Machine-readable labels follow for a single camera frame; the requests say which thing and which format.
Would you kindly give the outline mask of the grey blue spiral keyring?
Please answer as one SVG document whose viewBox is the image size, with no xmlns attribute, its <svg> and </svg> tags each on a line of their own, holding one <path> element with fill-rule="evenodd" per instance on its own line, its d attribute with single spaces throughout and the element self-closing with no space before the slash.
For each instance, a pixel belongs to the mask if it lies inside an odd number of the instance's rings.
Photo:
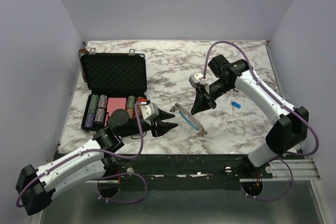
<svg viewBox="0 0 336 224">
<path fill-rule="evenodd" d="M 170 112 L 178 113 L 200 135 L 204 136 L 208 134 L 200 121 L 196 119 L 187 109 L 183 108 L 179 103 L 175 103 L 170 108 Z"/>
</svg>

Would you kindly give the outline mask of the blue tagged key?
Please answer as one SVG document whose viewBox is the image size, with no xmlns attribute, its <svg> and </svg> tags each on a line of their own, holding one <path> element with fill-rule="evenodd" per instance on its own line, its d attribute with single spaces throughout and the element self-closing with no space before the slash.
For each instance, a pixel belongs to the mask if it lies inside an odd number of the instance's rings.
<svg viewBox="0 0 336 224">
<path fill-rule="evenodd" d="M 235 109 L 240 109 L 240 108 L 242 107 L 239 103 L 237 103 L 237 102 L 235 102 L 235 101 L 231 101 L 230 104 L 231 104 L 231 106 L 232 106 L 232 110 L 233 110 L 233 111 L 234 111 Z"/>
</svg>

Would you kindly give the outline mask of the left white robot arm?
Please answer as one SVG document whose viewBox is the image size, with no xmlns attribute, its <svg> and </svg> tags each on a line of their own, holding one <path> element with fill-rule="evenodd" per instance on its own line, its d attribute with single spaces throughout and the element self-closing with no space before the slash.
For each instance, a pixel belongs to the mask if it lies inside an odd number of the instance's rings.
<svg viewBox="0 0 336 224">
<path fill-rule="evenodd" d="M 16 183 L 16 207 L 24 208 L 32 216 L 48 207 L 53 197 L 63 190 L 92 179 L 112 179 L 116 175 L 115 158 L 138 158 L 144 147 L 143 134 L 152 131 L 154 137 L 162 136 L 178 126 L 170 123 L 174 114 L 155 107 L 153 103 L 142 106 L 131 119 L 126 110 L 117 109 L 107 120 L 107 126 L 78 149 L 43 166 L 25 166 Z M 134 155 L 121 155 L 122 138 L 138 134 L 140 148 Z"/>
</svg>

